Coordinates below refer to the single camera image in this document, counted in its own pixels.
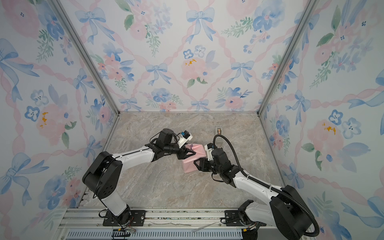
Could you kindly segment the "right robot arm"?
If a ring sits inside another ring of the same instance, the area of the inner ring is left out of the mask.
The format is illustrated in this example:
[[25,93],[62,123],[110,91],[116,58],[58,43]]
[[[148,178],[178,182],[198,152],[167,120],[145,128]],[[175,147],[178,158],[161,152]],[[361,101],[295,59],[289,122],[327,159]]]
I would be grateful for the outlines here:
[[235,217],[226,219],[227,224],[242,224],[246,232],[255,232],[262,225],[274,226],[288,240],[319,234],[320,227],[313,213],[295,188],[279,187],[257,179],[239,163],[232,164],[222,148],[208,149],[207,157],[194,160],[194,165],[198,171],[218,175],[223,183],[246,191],[264,203],[260,206],[253,200],[245,201]]

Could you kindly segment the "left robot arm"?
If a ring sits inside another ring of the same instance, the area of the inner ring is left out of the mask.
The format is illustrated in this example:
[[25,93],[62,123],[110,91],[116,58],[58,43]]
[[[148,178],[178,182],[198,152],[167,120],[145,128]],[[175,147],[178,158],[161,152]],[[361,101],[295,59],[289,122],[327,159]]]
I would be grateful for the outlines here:
[[188,131],[175,134],[163,129],[143,147],[119,154],[101,152],[88,170],[82,182],[107,208],[108,218],[117,225],[126,226],[132,219],[129,205],[116,190],[122,171],[144,163],[152,163],[164,156],[176,155],[179,160],[194,156],[195,151],[186,147],[193,138]]

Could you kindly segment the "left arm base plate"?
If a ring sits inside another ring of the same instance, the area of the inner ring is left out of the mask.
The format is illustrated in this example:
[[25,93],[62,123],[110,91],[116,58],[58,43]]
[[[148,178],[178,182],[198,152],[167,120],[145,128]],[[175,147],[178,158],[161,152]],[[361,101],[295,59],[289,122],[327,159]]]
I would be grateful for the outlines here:
[[104,219],[104,227],[142,227],[144,225],[145,210],[125,210],[121,215],[115,216],[110,210],[107,210]]

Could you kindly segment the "purple pink wrapping paper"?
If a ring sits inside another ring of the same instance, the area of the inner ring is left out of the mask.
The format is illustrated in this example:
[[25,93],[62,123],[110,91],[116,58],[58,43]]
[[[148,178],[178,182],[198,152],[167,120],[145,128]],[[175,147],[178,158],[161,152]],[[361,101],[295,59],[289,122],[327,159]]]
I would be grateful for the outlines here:
[[188,150],[194,151],[195,154],[193,156],[191,156],[191,153],[188,153],[187,158],[182,160],[183,170],[185,173],[197,171],[198,168],[196,167],[194,162],[196,160],[201,159],[201,158],[207,157],[205,147],[203,145],[200,145],[200,144],[187,144],[187,145],[185,145],[185,147]]

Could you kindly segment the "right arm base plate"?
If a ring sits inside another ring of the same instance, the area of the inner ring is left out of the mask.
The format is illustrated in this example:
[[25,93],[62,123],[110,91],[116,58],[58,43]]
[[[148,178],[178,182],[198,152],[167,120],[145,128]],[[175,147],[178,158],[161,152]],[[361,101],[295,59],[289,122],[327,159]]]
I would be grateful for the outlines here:
[[256,222],[250,220],[244,211],[238,210],[225,210],[225,216],[221,218],[221,223],[227,227],[245,227],[250,228],[252,226],[265,227],[265,223],[256,224]]

